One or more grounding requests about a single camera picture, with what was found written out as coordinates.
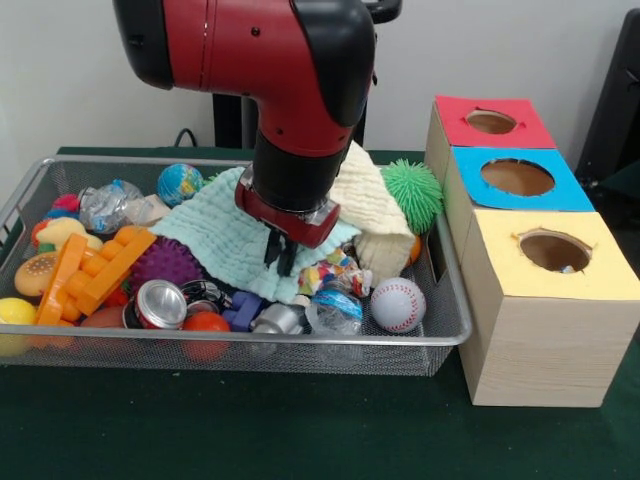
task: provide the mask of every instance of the wire mesh tray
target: wire mesh tray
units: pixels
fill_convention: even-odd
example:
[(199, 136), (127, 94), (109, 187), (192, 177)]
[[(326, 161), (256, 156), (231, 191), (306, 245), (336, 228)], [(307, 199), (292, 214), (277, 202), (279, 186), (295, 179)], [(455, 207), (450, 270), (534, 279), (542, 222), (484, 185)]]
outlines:
[[(35, 254), (31, 229), (65, 193), (98, 187), (114, 178), (155, 192), (167, 165), (183, 160), (57, 156), (25, 175), (0, 211), (0, 298), (19, 296), (13, 285), (18, 267)], [(247, 162), (189, 160), (207, 177)], [(414, 266), (403, 276), (427, 298), (427, 313), (406, 335), (380, 329), (364, 301), (361, 336), (267, 335), (0, 325), (0, 362), (13, 365), (236, 370), (299, 373), (427, 375), (440, 368), (451, 349), (471, 334), (466, 292), (444, 216), (423, 238)], [(50, 344), (36, 348), (43, 340)], [(23, 346), (24, 353), (3, 356)]]

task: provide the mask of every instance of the purple spiky ball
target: purple spiky ball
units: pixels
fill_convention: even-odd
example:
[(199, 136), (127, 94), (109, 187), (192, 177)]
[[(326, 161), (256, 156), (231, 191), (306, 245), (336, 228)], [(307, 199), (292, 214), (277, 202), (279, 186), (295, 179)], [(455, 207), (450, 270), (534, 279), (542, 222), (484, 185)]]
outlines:
[(166, 280), (175, 285), (204, 277), (200, 262), (185, 245), (165, 237), (158, 239), (131, 267), (133, 295), (149, 280)]

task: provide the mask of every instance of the black cable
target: black cable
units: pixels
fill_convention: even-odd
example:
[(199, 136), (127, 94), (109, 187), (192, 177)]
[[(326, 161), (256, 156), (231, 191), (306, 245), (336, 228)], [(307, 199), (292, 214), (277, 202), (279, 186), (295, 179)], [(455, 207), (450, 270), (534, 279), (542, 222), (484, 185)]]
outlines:
[(176, 138), (176, 141), (173, 144), (174, 148), (180, 146), (180, 142), (182, 142), (182, 138), (185, 135), (189, 135), (189, 138), (191, 139), (191, 144), (194, 147), (198, 146), (198, 141), (196, 140), (196, 136), (193, 134), (193, 132), (188, 128), (183, 128), (182, 130), (180, 130), (180, 133), (178, 134), (178, 137)]

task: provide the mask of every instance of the shape sorter box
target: shape sorter box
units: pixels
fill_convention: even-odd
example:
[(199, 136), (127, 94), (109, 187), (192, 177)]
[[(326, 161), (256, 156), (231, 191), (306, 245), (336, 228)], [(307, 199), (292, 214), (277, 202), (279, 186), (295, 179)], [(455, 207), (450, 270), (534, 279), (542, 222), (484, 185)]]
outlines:
[(555, 149), (556, 145), (529, 100), (436, 96), (425, 163), (440, 183), (451, 147)]
[(640, 282), (595, 212), (477, 210), (460, 347), (474, 405), (598, 407), (640, 318)]
[(557, 150), (453, 147), (443, 190), (459, 261), (474, 209), (593, 211)]

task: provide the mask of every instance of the baseball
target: baseball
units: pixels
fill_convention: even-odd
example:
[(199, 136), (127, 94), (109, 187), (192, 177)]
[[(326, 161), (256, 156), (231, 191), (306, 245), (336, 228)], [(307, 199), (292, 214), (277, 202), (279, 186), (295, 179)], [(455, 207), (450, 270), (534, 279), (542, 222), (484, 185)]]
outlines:
[(426, 311), (427, 301), (420, 288), (404, 278), (385, 280), (371, 297), (373, 318), (387, 332), (410, 332), (422, 321)]

